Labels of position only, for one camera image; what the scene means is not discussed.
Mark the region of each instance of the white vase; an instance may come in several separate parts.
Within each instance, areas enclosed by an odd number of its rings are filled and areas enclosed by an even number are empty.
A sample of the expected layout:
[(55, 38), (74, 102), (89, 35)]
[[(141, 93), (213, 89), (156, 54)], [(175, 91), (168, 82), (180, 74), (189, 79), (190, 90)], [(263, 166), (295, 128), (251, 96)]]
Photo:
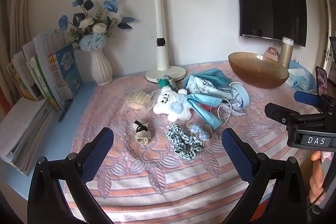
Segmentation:
[(98, 85), (107, 85), (113, 81), (111, 64), (103, 54), (102, 48), (93, 48), (91, 54), (91, 74)]

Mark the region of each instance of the ribbed glass bowl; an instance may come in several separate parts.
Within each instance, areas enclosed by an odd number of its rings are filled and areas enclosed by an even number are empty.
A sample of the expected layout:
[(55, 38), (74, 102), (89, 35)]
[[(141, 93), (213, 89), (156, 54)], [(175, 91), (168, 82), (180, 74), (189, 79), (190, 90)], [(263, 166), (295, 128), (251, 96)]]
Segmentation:
[(241, 80), (257, 88), (276, 88), (289, 77), (288, 70), (278, 62), (251, 52), (234, 52), (229, 55), (229, 63)]

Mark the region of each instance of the lamp base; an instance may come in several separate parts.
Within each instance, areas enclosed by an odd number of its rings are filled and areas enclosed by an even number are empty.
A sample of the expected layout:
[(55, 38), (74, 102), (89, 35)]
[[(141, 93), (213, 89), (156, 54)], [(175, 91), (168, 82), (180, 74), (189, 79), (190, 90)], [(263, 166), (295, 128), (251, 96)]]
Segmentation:
[(158, 79), (162, 79), (164, 75), (169, 75), (174, 81), (179, 81), (186, 76), (187, 72), (184, 68), (170, 66), (168, 70), (157, 70), (153, 68), (146, 73), (146, 79), (150, 82), (157, 83)]

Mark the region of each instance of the blue gripper pad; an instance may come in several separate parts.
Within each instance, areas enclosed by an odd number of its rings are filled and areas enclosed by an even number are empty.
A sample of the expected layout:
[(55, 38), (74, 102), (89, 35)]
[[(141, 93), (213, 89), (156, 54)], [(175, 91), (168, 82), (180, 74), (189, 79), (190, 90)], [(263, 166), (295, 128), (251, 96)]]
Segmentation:
[(95, 178), (101, 164), (103, 163), (107, 153), (113, 145), (114, 135), (109, 128), (103, 128), (95, 139), (87, 143), (79, 152), (82, 163), (81, 179), (85, 183)]
[(294, 99), (297, 102), (310, 105), (310, 106), (319, 106), (320, 98), (317, 95), (313, 95), (310, 93), (305, 93), (302, 91), (297, 91), (294, 93)]
[(252, 183), (258, 168), (257, 154), (252, 147), (241, 141), (231, 128), (222, 133), (222, 145), (243, 181)]

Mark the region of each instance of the human hand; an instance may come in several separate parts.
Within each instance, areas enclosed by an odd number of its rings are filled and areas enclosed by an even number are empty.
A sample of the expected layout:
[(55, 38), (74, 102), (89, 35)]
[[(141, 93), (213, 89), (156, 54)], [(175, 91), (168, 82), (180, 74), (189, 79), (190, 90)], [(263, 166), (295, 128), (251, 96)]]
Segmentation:
[[(315, 151), (311, 156), (311, 160), (313, 163), (313, 175), (309, 180), (310, 191), (309, 191), (309, 199), (310, 202), (313, 203), (318, 196), (323, 192), (322, 184), (324, 181), (323, 178), (323, 170), (321, 165), (321, 152)], [(325, 194), (316, 202), (316, 205), (319, 205), (321, 201), (324, 199)]]

